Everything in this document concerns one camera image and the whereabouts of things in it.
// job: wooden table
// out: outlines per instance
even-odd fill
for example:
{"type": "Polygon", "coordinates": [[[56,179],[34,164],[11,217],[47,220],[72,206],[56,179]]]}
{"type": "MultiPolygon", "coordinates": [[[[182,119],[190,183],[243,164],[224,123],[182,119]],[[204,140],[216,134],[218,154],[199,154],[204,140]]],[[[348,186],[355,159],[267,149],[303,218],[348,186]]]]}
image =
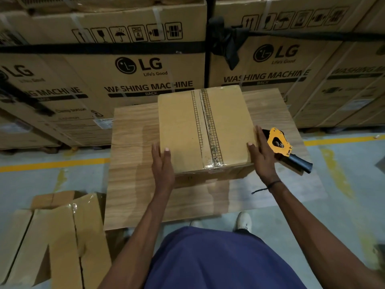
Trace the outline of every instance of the wooden table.
{"type": "MultiPolygon", "coordinates": [[[[277,127],[293,146],[293,153],[310,161],[310,155],[278,89],[244,93],[254,124],[277,127]]],[[[151,145],[159,141],[157,103],[115,109],[104,230],[135,227],[154,193],[151,145]]],[[[325,195],[313,169],[302,176],[276,163],[278,175],[300,200],[325,195]]],[[[253,172],[244,179],[212,180],[174,189],[163,221],[199,218],[275,205],[274,198],[253,172]]]]}

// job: wristband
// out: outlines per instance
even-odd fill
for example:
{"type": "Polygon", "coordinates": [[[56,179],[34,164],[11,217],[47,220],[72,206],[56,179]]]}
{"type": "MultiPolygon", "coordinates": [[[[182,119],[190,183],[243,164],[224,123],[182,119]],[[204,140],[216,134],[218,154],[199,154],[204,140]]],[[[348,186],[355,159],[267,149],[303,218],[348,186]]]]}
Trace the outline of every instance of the wristband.
{"type": "Polygon", "coordinates": [[[276,184],[276,183],[281,183],[281,182],[282,182],[281,180],[273,181],[273,182],[272,182],[271,184],[269,184],[266,188],[258,189],[258,190],[256,190],[256,191],[252,192],[251,194],[255,194],[255,193],[258,192],[258,191],[264,191],[264,190],[266,190],[266,189],[270,189],[274,184],[276,184]]]}

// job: gray floor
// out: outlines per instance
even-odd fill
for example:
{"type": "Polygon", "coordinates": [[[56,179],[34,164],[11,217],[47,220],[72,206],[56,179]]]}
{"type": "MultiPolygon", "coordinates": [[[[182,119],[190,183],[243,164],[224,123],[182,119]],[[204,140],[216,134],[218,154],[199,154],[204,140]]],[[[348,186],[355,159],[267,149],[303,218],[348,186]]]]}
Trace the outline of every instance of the gray floor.
{"type": "MultiPolygon", "coordinates": [[[[303,137],[311,140],[375,135],[343,133],[303,137]]],[[[385,243],[385,140],[311,146],[308,150],[328,197],[305,202],[305,206],[367,266],[375,268],[378,263],[373,246],[385,243]]],[[[0,166],[107,157],[109,150],[66,151],[57,155],[21,152],[0,156],[0,166]]],[[[0,235],[12,212],[27,208],[34,195],[70,189],[106,192],[107,177],[108,164],[0,173],[0,235]]],[[[291,265],[306,287],[321,288],[279,208],[271,206],[250,210],[249,213],[253,220],[253,233],[291,265]]],[[[205,218],[203,226],[231,231],[237,215],[228,213],[205,218]]],[[[163,225],[157,246],[168,233],[188,224],[175,222],[163,225]]],[[[49,287],[48,281],[35,288],[49,287]]]]}

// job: blue shirt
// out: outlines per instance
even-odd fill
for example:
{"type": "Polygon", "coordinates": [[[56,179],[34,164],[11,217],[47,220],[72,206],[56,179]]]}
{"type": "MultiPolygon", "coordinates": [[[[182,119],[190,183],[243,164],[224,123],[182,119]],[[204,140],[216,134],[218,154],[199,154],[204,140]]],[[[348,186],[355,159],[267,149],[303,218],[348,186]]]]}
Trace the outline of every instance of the blue shirt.
{"type": "Polygon", "coordinates": [[[152,258],[145,289],[306,289],[293,269],[252,235],[183,227],[152,258]]]}

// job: white shoe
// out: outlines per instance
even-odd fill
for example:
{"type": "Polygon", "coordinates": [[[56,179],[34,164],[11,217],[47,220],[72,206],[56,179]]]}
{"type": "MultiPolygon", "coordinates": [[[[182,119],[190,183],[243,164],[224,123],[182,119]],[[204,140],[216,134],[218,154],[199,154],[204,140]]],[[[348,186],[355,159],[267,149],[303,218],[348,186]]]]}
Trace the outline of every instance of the white shoe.
{"type": "Polygon", "coordinates": [[[196,227],[196,228],[203,228],[202,221],[200,221],[200,220],[193,220],[193,221],[191,221],[190,226],[191,227],[196,227]]]}
{"type": "Polygon", "coordinates": [[[246,229],[248,232],[251,233],[251,217],[247,212],[241,212],[238,215],[237,218],[237,229],[246,229]]]}

